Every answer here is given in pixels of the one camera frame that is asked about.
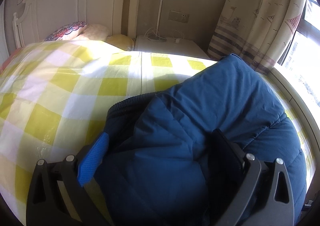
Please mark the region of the thin white lamp pole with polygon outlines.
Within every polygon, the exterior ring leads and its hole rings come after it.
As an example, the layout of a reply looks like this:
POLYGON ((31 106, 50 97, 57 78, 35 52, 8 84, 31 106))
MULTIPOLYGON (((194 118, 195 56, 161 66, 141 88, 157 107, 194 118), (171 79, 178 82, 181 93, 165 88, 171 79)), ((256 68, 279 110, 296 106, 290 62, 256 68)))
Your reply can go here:
POLYGON ((157 23, 155 31, 148 35, 148 40, 150 41, 162 41, 164 38, 159 34, 159 27, 161 21, 161 14, 162 14, 162 7, 163 7, 163 0, 159 0, 159 8, 157 14, 157 23))

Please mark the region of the wall power socket panel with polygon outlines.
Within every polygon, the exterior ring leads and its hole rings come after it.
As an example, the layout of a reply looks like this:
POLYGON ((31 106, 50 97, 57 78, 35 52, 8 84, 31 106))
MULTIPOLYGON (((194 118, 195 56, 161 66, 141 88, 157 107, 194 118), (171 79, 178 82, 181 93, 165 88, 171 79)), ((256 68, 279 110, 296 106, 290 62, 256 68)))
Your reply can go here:
POLYGON ((168 19, 180 23, 188 23, 189 14, 170 10, 168 19))

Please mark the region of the white wooden headboard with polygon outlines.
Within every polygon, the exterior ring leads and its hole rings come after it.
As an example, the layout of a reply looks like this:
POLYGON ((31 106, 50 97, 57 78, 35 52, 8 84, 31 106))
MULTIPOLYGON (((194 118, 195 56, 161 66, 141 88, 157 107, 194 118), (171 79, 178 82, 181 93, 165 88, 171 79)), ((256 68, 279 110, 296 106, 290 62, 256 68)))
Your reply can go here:
POLYGON ((63 25, 77 21, 100 24, 111 35, 137 34, 139 0, 23 0, 23 14, 13 14, 17 48, 43 41, 63 25))

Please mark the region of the beige pillow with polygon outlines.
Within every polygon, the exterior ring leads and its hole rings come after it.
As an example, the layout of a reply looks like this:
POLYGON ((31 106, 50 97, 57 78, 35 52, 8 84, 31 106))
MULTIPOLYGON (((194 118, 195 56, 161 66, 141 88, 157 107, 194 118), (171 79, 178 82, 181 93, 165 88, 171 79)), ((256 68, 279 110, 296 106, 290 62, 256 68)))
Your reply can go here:
POLYGON ((81 34, 90 40, 106 41, 110 34, 110 30, 104 25, 89 24, 81 34))

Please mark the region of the window frame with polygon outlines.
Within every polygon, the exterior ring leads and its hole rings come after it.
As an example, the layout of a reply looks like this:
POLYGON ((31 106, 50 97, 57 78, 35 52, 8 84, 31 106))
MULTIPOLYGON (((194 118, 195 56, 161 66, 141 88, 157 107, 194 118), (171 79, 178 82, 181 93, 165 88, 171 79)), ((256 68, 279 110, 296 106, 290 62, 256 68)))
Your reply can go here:
POLYGON ((319 3, 306 0, 296 32, 319 44, 319 3))

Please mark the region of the white bedside table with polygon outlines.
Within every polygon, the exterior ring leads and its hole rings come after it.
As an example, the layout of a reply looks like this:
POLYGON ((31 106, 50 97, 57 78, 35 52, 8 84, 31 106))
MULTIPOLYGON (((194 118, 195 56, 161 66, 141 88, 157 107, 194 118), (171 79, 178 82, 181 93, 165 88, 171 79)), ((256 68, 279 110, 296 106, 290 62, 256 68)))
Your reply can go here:
POLYGON ((208 55, 195 42, 187 39, 180 39, 178 43, 169 38, 166 41, 151 41, 144 35, 139 35, 136 39, 135 51, 209 59, 208 55))

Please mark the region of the yellow pillow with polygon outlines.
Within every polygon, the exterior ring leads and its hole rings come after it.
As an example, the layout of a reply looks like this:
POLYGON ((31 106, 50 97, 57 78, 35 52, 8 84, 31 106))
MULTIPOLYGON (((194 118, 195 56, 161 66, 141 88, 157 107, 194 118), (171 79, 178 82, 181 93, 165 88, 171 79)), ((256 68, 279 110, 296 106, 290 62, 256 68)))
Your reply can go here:
POLYGON ((135 42, 128 36, 117 34, 109 36, 106 43, 111 44, 124 51, 132 51, 135 47, 135 42))

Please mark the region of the patterned beige curtain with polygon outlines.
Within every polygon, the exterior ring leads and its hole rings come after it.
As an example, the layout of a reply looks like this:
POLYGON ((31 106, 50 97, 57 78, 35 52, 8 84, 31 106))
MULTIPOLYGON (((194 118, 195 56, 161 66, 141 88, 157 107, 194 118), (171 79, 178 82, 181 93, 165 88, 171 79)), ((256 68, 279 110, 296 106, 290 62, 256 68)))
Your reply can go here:
POLYGON ((268 74, 293 39, 306 0, 226 0, 207 54, 236 54, 268 74))

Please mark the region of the colourful floral pillow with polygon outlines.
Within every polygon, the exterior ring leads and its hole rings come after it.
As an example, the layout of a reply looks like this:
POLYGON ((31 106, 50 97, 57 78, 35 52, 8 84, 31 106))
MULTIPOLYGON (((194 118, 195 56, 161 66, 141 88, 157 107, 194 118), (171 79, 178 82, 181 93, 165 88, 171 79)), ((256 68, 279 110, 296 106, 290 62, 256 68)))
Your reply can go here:
POLYGON ((45 42, 50 41, 68 41, 74 39, 87 29, 88 24, 83 21, 74 22, 64 25, 55 30, 52 34, 44 39, 45 42))

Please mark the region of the yellow checked bed cover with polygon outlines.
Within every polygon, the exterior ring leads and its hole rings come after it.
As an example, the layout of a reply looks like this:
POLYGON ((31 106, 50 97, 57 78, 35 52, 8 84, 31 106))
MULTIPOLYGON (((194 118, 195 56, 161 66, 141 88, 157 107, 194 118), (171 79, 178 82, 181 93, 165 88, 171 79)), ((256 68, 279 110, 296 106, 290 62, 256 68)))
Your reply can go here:
MULTIPOLYGON (((28 192, 38 160, 55 163, 78 154, 100 133, 108 134, 109 121, 128 121, 133 127, 153 96, 216 63, 127 52, 101 41, 42 42, 21 49, 1 72, 1 196, 11 212, 27 225, 28 192)), ((298 134, 307 190, 314 173, 310 145, 294 113, 269 87, 298 134)), ((95 178, 84 188, 108 225, 114 224, 95 178)))

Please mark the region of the blue quilted puffer jacket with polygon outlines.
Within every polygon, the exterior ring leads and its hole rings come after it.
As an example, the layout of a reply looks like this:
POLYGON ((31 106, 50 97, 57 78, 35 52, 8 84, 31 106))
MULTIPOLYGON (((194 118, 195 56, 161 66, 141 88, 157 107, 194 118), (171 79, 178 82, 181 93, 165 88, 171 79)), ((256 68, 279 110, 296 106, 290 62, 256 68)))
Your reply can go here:
POLYGON ((133 127, 109 121, 95 173, 115 225, 207 225, 229 204, 236 177, 213 131, 259 160, 281 158, 295 216, 306 195, 296 129, 264 80, 236 55, 153 96, 133 127))

